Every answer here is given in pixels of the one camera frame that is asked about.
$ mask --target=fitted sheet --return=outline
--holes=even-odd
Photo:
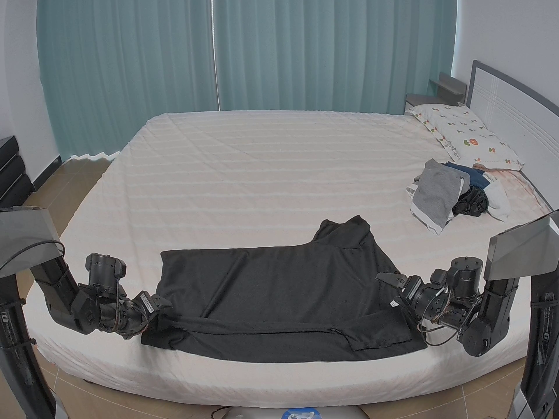
[[[428,280],[456,256],[485,260],[491,236],[548,212],[520,173],[493,171],[509,196],[509,219],[458,216],[435,236],[411,215],[405,190],[430,158],[448,155],[410,116],[157,116],[79,206],[62,235],[66,260],[85,283],[89,253],[123,259],[128,270],[121,283],[134,297],[155,292],[163,250],[303,244],[322,220],[359,214],[402,273]],[[143,346],[139,337],[84,336],[52,321],[37,284],[24,312],[46,359],[88,381],[184,403],[281,408],[391,401],[479,377],[526,355],[529,298],[529,278],[521,278],[507,337],[479,358],[451,340],[387,359],[329,363],[242,363]],[[430,339],[451,333],[440,330]]]

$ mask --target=bed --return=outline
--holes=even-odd
[[[155,291],[162,250],[296,245],[311,240],[322,220],[356,214],[402,273],[428,279],[456,256],[485,260],[491,236],[559,205],[549,178],[559,163],[559,108],[480,63],[468,103],[527,162],[525,175],[492,171],[512,206],[506,222],[458,216],[435,236],[410,214],[405,187],[430,158],[448,159],[411,116],[174,113],[151,119],[87,195],[61,238],[66,260],[87,282],[89,253],[123,259],[122,285],[135,296]],[[175,402],[282,408],[391,401],[477,378],[526,355],[529,298],[523,278],[507,337],[480,358],[451,340],[389,359],[331,363],[222,361],[143,346],[139,337],[82,336],[50,319],[36,284],[24,312],[46,359],[88,381]]]

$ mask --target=barcode sticker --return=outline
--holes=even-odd
[[[145,307],[148,309],[149,313],[153,313],[153,306],[151,305],[151,303],[148,301],[148,298],[145,296],[145,293],[142,293],[140,295],[141,300],[144,302]]]

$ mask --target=pillow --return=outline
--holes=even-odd
[[[520,171],[524,164],[507,144],[487,130],[466,106],[422,104],[408,111],[443,145],[455,163],[486,169]]]

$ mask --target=tiled floor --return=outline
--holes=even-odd
[[[32,194],[27,205],[49,209],[61,234],[75,210],[107,169],[107,160],[71,160]],[[20,296],[32,285],[29,271],[18,274]],[[38,359],[51,388],[60,396],[71,419],[209,419],[214,406],[185,405],[122,393],[73,377]],[[522,377],[524,359],[464,385],[431,395],[362,406],[373,419],[483,419],[507,416],[514,387]],[[24,419],[10,388],[0,375],[0,416]],[[216,414],[220,418],[224,412]]]

